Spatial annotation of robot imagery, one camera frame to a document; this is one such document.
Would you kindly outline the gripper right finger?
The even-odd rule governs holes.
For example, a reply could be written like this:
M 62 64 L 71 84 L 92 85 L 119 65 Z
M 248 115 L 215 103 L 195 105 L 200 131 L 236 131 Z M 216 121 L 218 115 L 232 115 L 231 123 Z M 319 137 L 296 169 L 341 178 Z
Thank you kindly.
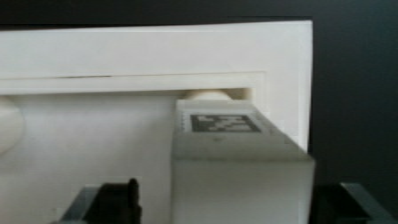
M 398 224 L 398 219 L 359 183 L 314 188 L 312 224 Z

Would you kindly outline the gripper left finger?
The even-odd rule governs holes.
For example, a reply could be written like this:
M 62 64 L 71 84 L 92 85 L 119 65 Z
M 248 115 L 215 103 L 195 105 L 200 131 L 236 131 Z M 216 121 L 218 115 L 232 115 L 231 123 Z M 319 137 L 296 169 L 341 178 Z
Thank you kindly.
M 142 224 L 138 181 L 83 187 L 58 224 Z

